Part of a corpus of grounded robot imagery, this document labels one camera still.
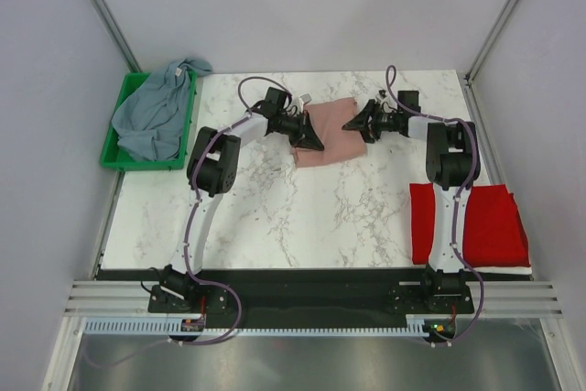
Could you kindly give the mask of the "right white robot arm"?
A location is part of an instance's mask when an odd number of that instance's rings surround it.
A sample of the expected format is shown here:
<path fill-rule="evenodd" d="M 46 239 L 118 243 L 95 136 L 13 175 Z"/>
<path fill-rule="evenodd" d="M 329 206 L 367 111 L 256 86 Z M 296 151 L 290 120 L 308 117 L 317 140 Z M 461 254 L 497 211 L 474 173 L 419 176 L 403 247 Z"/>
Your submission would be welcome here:
<path fill-rule="evenodd" d="M 429 313 L 473 313 L 466 283 L 470 265 L 463 259 L 463 238 L 468 201 L 480 174 L 474 124 L 421 113 L 416 91 L 400 91 L 395 101 L 397 108 L 387 112 L 381 100 L 369 100 L 342 129 L 358 132 L 368 144 L 384 132 L 397 132 L 426 143 L 434 224 L 421 288 L 412 297 Z"/>

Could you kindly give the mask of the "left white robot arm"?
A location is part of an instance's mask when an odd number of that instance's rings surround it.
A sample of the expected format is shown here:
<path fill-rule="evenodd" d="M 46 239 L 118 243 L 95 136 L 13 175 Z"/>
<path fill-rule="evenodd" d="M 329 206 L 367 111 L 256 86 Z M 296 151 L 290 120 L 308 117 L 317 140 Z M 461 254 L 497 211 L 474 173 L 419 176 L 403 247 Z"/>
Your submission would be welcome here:
<path fill-rule="evenodd" d="M 207 296 L 229 296 L 237 309 L 241 300 L 229 286 L 201 277 L 203 254 L 213 218 L 224 195 L 235 183 L 240 151 L 270 134 L 283 135 L 295 148 L 322 152 L 325 149 L 311 122 L 307 105 L 311 97 L 294 98 L 275 83 L 264 99 L 249 106 L 244 115 L 222 129 L 208 126 L 197 134 L 186 176 L 190 186 L 189 213 L 184 232 L 171 262 L 157 271 L 158 283 L 150 289 L 150 313 L 204 314 L 211 303 Z"/>

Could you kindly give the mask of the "pink t shirt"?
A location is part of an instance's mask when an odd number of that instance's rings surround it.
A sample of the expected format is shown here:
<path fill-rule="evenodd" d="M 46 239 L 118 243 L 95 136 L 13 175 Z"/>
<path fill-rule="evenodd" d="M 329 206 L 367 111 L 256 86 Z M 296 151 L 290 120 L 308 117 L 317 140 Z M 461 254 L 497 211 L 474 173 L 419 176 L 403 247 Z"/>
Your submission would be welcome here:
<path fill-rule="evenodd" d="M 307 112 L 324 150 L 292 148 L 291 153 L 297 168 L 328 166 L 367 153 L 366 143 L 359 132 L 342 129 L 357 115 L 357 102 L 353 97 L 310 104 Z"/>

